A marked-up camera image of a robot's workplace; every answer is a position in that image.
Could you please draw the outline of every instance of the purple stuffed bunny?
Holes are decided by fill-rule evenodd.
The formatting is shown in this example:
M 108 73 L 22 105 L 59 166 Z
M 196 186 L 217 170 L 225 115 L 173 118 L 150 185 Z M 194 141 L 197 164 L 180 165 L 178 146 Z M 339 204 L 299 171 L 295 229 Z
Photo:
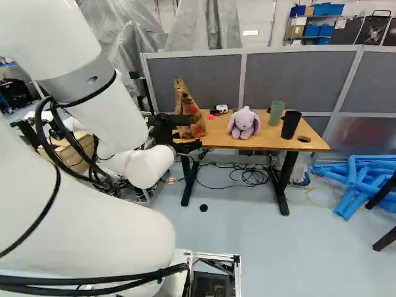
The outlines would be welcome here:
M 259 131 L 260 119 L 248 106 L 233 113 L 227 127 L 227 133 L 231 133 L 234 139 L 248 139 Z

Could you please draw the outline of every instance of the black cup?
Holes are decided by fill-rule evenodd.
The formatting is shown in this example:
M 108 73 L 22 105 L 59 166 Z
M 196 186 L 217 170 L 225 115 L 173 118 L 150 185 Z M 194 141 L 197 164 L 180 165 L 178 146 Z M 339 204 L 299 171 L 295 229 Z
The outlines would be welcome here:
M 299 111 L 289 110 L 285 113 L 282 133 L 280 134 L 283 139 L 293 138 L 299 123 L 299 119 L 301 119 L 301 113 Z

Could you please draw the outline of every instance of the bunny ear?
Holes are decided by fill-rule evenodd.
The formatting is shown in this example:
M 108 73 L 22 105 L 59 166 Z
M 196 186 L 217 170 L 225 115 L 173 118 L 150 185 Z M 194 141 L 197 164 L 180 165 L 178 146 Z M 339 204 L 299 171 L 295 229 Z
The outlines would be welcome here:
M 253 127 L 253 134 L 257 134 L 260 131 L 261 122 L 259 116 L 256 113 L 254 113 Z
M 231 133 L 231 130 L 233 129 L 235 124 L 235 118 L 236 118 L 236 113 L 233 113 L 233 115 L 230 118 L 230 122 L 228 123 L 227 126 L 227 134 Z

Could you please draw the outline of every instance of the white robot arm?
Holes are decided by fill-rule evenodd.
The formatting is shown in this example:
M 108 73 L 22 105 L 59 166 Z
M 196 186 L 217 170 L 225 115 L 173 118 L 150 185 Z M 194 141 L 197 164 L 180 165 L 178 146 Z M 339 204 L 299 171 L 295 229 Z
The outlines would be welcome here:
M 154 183 L 173 162 L 173 151 L 161 146 L 131 153 L 147 139 L 146 123 L 77 4 L 73 0 L 1 3 L 0 53 L 12 56 L 98 136 L 104 145 L 99 153 L 120 156 L 132 184 Z M 163 215 L 59 172 L 24 146 L 2 118 L 0 135 L 0 274 L 87 278 L 169 266 L 175 233 Z M 138 173 L 147 172 L 148 178 L 129 174 L 134 166 Z M 159 287 L 154 280 L 124 291 L 123 296 L 152 296 Z M 7 288 L 0 282 L 0 290 Z

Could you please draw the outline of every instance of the white plastic sheet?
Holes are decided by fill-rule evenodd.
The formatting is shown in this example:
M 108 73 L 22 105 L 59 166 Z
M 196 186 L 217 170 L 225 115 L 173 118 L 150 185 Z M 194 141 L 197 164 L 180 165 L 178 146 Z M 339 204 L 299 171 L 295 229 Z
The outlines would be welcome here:
M 164 51 L 241 48 L 235 0 L 182 0 Z
M 132 97 L 143 94 L 143 87 L 129 77 L 129 72 L 144 76 L 140 53 L 153 53 L 164 47 L 166 33 L 161 25 L 139 0 L 77 3 L 108 59 L 122 73 L 128 92 Z

